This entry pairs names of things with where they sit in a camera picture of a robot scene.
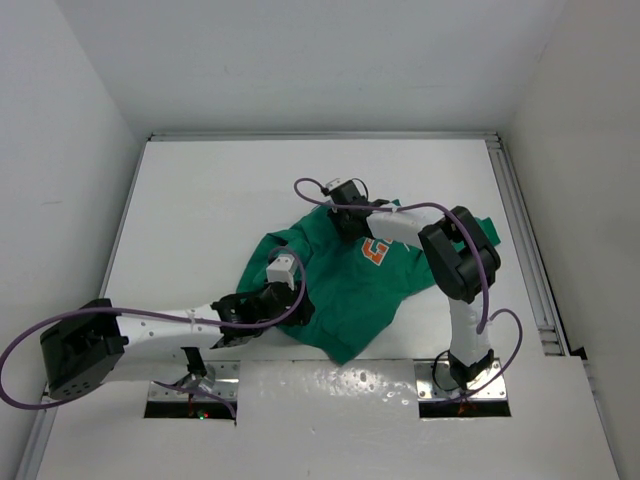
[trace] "green shirt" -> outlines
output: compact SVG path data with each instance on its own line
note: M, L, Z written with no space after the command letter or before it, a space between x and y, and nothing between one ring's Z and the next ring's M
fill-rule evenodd
M498 245L491 219L478 222L491 243ZM435 285L422 250L387 240L362 239L345 245L327 217L327 208L318 207L291 228L260 241L238 293L264 285L268 254L281 245L300 256L315 313L304 327L278 328L321 348L339 364L356 357L393 321L402 300Z

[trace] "purple cable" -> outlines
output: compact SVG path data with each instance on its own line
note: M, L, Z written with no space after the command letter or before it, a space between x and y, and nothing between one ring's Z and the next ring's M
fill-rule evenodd
M407 210L415 210L417 208L431 207L431 208L435 208L437 210L440 210L442 213L444 213L446 215L446 217L449 218L455 224L455 226L458 228L458 230L460 230L460 233L462 234L463 238L465 239L466 244L468 245L469 249L471 250L471 254L473 255L473 258L476 261L476 264L478 266L478 270L480 271L480 283L482 285L482 318L481 318L480 322L478 323L478 326L476 327L476 332L478 333L478 335L480 335L484 331L484 329L485 329L485 327L487 325L487 322L489 320L493 321L493 319L496 316L500 315L501 313L508 313L513 317L513 319L516 322L516 325L518 326L518 342L516 343L516 346L513 349L513 353L511 354L509 359L505 362L505 364L502 366L500 371L498 373L496 373L494 377L491 378L491 380L489 380L487 383L482 385L480 388L477 388L475 390L470 390L470 391L463 392L463 393L461 393L459 396L457 396L455 398L450 398L448 400L443 400L441 402L438 402L437 405L438 406L444 406L444 405L449 405L449 404L452 404L452 403L457 403L457 402L466 400L469 397L471 397L472 395L475 395L479 391L481 391L481 390L485 389L486 387L488 387L498 377L500 377L500 376L502 376L504 374L504 372L507 370L507 368L509 368L509 366L515 360L516 355L518 354L518 352L520 351L520 347L522 346L522 340L524 338L524 329L522 327L522 322L520 321L520 318L518 318L518 315L516 315L515 312L513 312L512 310L509 310L508 308L501 308L499 310L496 310L493 313L493 315L491 315L491 318L489 319L489 284L487 282L487 276L486 276L485 271L484 271L484 265L482 264L482 259L480 258L480 254L478 253L478 249L476 248L475 244L473 243L473 240L471 239L471 236L469 235L469 232L464 227L462 222L460 222L460 220L458 220L458 218L449 209L447 209L446 207L444 207L444 206L442 206L442 205L440 205L438 203L433 203L433 202L416 203L414 205L408 205L406 207L398 207L398 208L395 208L395 209L394 208L390 208L390 207L374 207L374 206L370 206L370 205L337 205L337 204L334 204L332 202L321 202L320 200L316 200L314 198L306 196L298 188L298 186L301 183L313 183L318 188L320 188L320 190L324 189L324 185L322 185L316 179L308 178L308 177L299 178L293 184L293 189L295 190L296 194L300 198L302 198L303 200L306 200L307 202L313 203L315 205L320 205L320 206L323 206L323 207L336 208L336 209L342 209L342 210L370 210L370 211L376 211L376 212L394 212L394 211L396 211L396 212L406 212Z
M300 293L298 293L298 297L296 298L296 301L293 302L293 305L291 305L291 308L286 310L283 314L278 315L277 317L275 317L275 318L273 318L273 319L271 319L269 321L263 322L263 323L236 324L236 323L231 323L231 322L223 322L223 321L219 321L219 320L205 320L204 318L196 318L195 322L196 323L201 323L203 325L214 325L214 326L218 326L218 327L229 327L229 328L237 328L237 329L255 330L255 329L258 329L258 328L269 328L269 327L272 327L273 325L276 325L276 324L282 322L289 315L291 315L296 310L296 308L298 308L298 306L302 302L302 298L304 297L304 292L305 292L305 290L307 288L307 274L305 272L304 265L300 261L300 257L298 257L296 252L294 252L289 247L282 246L282 247L274 248L273 250L271 250L271 252L269 252L269 258L272 258L274 253L276 253L278 251L281 251L281 250L284 250L284 251L286 251L287 253L289 253L289 254L291 254L293 256L293 258L296 260L296 262L298 264L298 268L300 270ZM120 308L120 307L83 308L83 309L79 309L79 310L72 310L70 312L61 313L61 314L55 315L55 316L53 316L51 318L47 318L46 320L38 322L35 325L29 327L24 332L22 332L20 335L18 335L7 346L7 348L4 350L4 352L2 352L2 355L0 355L0 398L2 400L4 400L5 403L11 405L12 407L18 408L20 410L47 410L49 408L59 407L59 406L64 405L66 403L72 402L73 400L61 400L61 401L58 401L58 402L52 402L52 403L46 403L46 404L29 404L29 403L19 402L19 401L13 399L12 397L10 397L9 394L4 389L4 385L2 384L2 371L4 370L4 366L7 363L7 359L9 358L9 355L11 355L11 352L13 352L16 349L16 347L18 345L20 345L27 337L33 335L35 332L37 332L41 328L46 327L48 325L51 325L52 323L57 323L57 322L60 322L60 321L63 321L63 320L67 320L69 318L79 317L81 315L87 315L87 314L92 314L92 313L109 313L109 314L115 314L115 315L121 315L121 314L124 313L124 314L129 314L129 315L137 315L137 316L141 316L141 317L147 317L147 318L157 318L157 319L160 319L160 320L169 320L171 322L191 323L191 319L185 318L185 317L177 317L177 316L174 316L174 315L167 315L165 313L150 312L148 310L140 310L140 309L137 309L137 308ZM225 406L227 406L227 408L229 408L229 406L230 406L230 404L228 402L224 401L223 399L221 399L219 397L216 397L215 395L208 394L207 392L202 392L200 390L180 389L180 390L177 390L177 391L183 392L183 393L191 393L193 395L208 396L210 398L214 398L215 400L221 401L223 404L225 404ZM233 407L231 407L229 411L232 412L232 417L235 418L235 410L233 410Z
M431 207L431 208L440 210L449 220L451 220L455 224L458 230L460 230L460 233L462 234L462 237L465 239L466 244L469 247L469 250L471 250L471 255L473 255L473 258L476 261L476 264L478 265L478 270L480 271L480 284L482 286L482 317L480 319L480 322L478 322L478 326L476 327L476 332L478 332L478 335L479 335L484 331L485 327L487 326L487 322L489 321L489 283L487 282L487 276L484 273L484 265L482 265L482 258L480 257L480 253L478 253L478 249L473 243L473 240L471 239L471 235L469 235L469 232L467 231L467 229L464 228L464 225L462 224L462 222L458 220L458 217L456 217L449 209L447 209L443 205L440 205L439 203L433 203L433 202L416 203L414 205L407 205L405 207L397 207L397 208L374 207L372 205L336 205L335 203L332 203L332 202L322 202L320 200L316 200L314 198L306 196L298 188L298 185L300 185L301 183L313 183L314 185L317 185L320 189L323 189L324 186L317 180L313 178L308 178L308 177L299 178L293 184L293 189L295 190L296 195L298 195L300 198L302 198L303 200L306 200L309 203L313 203L314 205L320 205L323 207L336 208L339 210L369 210L374 212L406 212L408 210L416 210L418 208L425 208L425 207Z

